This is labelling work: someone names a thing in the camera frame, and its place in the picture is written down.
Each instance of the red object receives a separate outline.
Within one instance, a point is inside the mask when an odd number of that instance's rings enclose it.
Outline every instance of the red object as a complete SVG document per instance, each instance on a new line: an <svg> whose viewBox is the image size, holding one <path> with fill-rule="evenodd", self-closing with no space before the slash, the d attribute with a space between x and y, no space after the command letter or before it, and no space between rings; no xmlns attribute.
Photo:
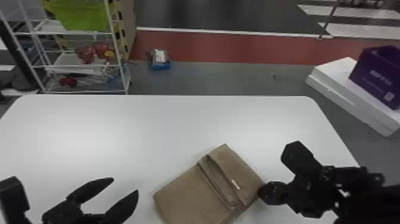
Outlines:
<svg viewBox="0 0 400 224"><path fill-rule="evenodd" d="M92 64L95 61L95 50L92 46L80 46L75 49L75 53L83 64Z"/></svg>
<svg viewBox="0 0 400 224"><path fill-rule="evenodd" d="M61 86L69 86L71 88L75 88L78 85L78 81L72 77L65 77L60 79L60 81L58 81L60 83Z"/></svg>
<svg viewBox="0 0 400 224"><path fill-rule="evenodd" d="M110 43L97 42L93 44L93 48L95 49L98 58L106 59L109 62L114 61L115 53L111 50Z"/></svg>

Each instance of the red toy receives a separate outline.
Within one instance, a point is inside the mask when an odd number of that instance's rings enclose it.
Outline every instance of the red toy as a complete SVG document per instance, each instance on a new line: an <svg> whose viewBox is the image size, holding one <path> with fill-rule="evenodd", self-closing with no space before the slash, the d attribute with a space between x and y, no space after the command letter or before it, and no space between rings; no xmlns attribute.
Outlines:
<svg viewBox="0 0 400 224"><path fill-rule="evenodd" d="M71 88L75 88L78 85L78 81L72 77L65 77L60 79L60 81L58 81L60 83L61 86L69 86Z"/></svg>

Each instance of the white metal shelf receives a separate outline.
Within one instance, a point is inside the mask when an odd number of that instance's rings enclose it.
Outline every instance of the white metal shelf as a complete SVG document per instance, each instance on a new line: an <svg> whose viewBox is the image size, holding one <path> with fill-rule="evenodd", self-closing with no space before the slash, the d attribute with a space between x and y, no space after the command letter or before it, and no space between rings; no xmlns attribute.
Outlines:
<svg viewBox="0 0 400 224"><path fill-rule="evenodd" d="M67 30L58 20L43 20L32 33L37 35L112 35L111 32Z"/></svg>
<svg viewBox="0 0 400 224"><path fill-rule="evenodd" d="M109 0L102 0L108 17L108 27L102 32L67 30L58 20L29 18L27 13L29 9L24 8L21 0L16 1L23 19L7 22L6 26L42 92L45 94L128 93L130 75L121 62L122 56L119 48L121 46L118 45L114 32L114 26L120 21L119 17L114 14L117 10L110 12ZM7 20L1 10L0 17L4 21ZM37 52L34 61L30 61L16 35L31 36L32 49ZM109 43L110 51L115 53L115 61L108 62L106 59L95 56L94 62L83 64L74 50L80 46L91 46L95 42ZM60 80L63 77L75 78L77 86L62 86Z"/></svg>
<svg viewBox="0 0 400 224"><path fill-rule="evenodd" d="M49 73L82 73L94 76L101 76L107 67L118 67L118 64L111 64L95 57L92 64L82 64L81 59L75 53L63 52L51 66L33 66L34 68L45 68Z"/></svg>

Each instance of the white stripe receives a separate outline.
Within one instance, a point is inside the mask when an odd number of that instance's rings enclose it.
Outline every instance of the white stripe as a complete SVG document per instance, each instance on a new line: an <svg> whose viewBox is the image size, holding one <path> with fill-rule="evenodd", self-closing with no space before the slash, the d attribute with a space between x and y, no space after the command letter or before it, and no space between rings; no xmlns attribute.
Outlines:
<svg viewBox="0 0 400 224"><path fill-rule="evenodd" d="M330 23L327 31L332 36L342 36L348 38L400 39L400 27L393 26L368 26Z"/></svg>
<svg viewBox="0 0 400 224"><path fill-rule="evenodd" d="M0 38L0 50L7 50L7 47L4 45L3 41Z"/></svg>
<svg viewBox="0 0 400 224"><path fill-rule="evenodd" d="M331 6L316 5L298 5L305 13L309 15L329 15ZM386 18L400 20L400 13L394 10L372 10L366 8L343 8L338 7L335 16L359 17L359 18Z"/></svg>
<svg viewBox="0 0 400 224"><path fill-rule="evenodd" d="M14 68L15 66L0 65L0 71L12 71Z"/></svg>
<svg viewBox="0 0 400 224"><path fill-rule="evenodd" d="M176 29L176 28L157 28L157 27L137 27L141 31L162 31L175 33L216 33L228 35L252 35L252 36L285 36L292 38L317 38L319 35L306 33L272 33L272 32L246 32L246 31L228 31L228 30L201 30L201 29ZM323 38L332 38L330 35L324 35Z"/></svg>

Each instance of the gray floor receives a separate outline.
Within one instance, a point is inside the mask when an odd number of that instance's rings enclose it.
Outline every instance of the gray floor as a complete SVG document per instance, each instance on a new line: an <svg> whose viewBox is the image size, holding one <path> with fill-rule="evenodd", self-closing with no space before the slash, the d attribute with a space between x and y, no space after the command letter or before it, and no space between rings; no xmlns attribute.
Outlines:
<svg viewBox="0 0 400 224"><path fill-rule="evenodd" d="M130 94L309 96L322 108L361 166L399 184L400 131L385 138L304 83L312 66L173 63L167 71L132 67Z"/></svg>

